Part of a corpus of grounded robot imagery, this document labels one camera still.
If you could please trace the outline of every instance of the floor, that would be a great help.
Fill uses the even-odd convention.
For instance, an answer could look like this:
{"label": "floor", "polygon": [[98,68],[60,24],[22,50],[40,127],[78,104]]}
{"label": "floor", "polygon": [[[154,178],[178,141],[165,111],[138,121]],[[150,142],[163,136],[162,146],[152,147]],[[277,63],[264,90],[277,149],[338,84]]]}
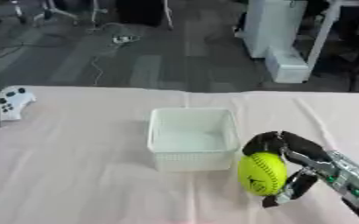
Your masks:
{"label": "floor", "polygon": [[[305,84],[276,84],[252,60],[231,26],[244,5],[229,0],[170,0],[175,28],[107,25],[91,33],[55,18],[34,28],[13,17],[0,24],[0,86],[83,86],[177,89],[224,93],[252,90],[345,92],[344,75],[312,76]],[[111,44],[113,35],[140,40]]]}

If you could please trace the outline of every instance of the basket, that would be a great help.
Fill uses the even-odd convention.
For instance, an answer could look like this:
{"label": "basket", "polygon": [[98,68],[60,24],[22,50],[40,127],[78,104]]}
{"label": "basket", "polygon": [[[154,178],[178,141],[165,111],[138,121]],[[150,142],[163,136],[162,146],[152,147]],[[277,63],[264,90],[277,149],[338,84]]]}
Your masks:
{"label": "basket", "polygon": [[148,148],[167,172],[227,170],[240,148],[232,114],[224,108],[152,111]]}

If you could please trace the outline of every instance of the white tablecloth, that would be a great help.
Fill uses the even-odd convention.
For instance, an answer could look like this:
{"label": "white tablecloth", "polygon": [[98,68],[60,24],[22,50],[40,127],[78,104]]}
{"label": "white tablecloth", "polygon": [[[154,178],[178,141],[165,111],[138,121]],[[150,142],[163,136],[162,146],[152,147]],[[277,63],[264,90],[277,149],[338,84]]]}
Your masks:
{"label": "white tablecloth", "polygon": [[359,223],[322,183],[264,209],[238,184],[235,167],[158,172],[146,148],[155,108],[228,108],[244,144],[287,130],[359,163],[359,94],[29,89],[38,101],[0,129],[0,224]]}

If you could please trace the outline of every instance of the softball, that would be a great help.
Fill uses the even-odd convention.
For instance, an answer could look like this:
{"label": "softball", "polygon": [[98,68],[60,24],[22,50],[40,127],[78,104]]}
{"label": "softball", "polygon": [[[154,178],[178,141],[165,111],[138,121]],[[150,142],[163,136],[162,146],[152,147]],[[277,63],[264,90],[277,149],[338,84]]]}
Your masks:
{"label": "softball", "polygon": [[238,178],[243,187],[256,195],[277,194],[287,180],[285,162],[275,154],[258,152],[242,157]]}

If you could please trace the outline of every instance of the white game controller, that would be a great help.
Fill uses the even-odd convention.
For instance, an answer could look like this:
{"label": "white game controller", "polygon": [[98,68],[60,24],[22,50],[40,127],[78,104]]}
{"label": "white game controller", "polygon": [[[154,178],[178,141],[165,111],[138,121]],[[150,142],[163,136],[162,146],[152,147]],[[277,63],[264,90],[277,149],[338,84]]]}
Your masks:
{"label": "white game controller", "polygon": [[35,102],[35,95],[24,87],[7,87],[0,92],[0,121],[17,121],[22,119],[21,112],[30,102]]}

